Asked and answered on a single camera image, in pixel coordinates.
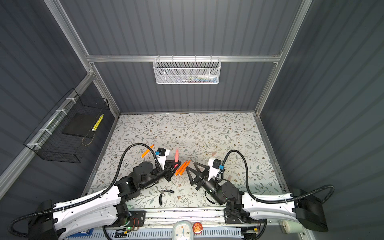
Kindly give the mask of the pink marker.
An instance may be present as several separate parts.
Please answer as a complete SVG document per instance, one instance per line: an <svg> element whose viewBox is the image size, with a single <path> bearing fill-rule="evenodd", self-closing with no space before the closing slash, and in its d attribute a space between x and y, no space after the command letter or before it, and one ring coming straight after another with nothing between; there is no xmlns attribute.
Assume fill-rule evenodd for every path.
<svg viewBox="0 0 384 240"><path fill-rule="evenodd" d="M176 149L176 151L175 151L175 163L177 163L177 164L175 165L175 169L178 168L178 162L179 162L179 150Z"/></svg>

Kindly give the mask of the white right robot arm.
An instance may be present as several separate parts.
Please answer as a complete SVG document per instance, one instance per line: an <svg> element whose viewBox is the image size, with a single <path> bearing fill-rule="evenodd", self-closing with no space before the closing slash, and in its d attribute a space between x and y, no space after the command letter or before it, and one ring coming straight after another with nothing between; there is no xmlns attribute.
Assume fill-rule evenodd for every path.
<svg viewBox="0 0 384 240"><path fill-rule="evenodd" d="M194 163L186 172L191 186L203 189L214 203L225 205L224 216L227 224L253 223L261 220L286 220L301 224L315 232L327 232L328 225L323 209L330 196L320 199L315 195L323 190L334 191L333 186L323 186L311 192L295 189L284 195L261 195L252 197L240 191L231 182L219 185L210 177L212 167Z"/></svg>

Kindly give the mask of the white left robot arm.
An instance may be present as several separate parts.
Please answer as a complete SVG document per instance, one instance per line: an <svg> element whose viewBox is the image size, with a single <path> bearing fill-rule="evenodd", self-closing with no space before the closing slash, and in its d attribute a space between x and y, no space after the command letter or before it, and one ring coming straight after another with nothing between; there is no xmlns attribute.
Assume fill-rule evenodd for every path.
<svg viewBox="0 0 384 240"><path fill-rule="evenodd" d="M152 187L161 179L170 181L180 162L166 161L164 167L151 162L140 163L133 172L118 180L109 190L102 190L79 199L52 204L42 203L39 208L57 209L55 213L30 218L30 240L64 240L82 231L101 227L123 227L133 222L126 202L138 197L141 190Z"/></svg>

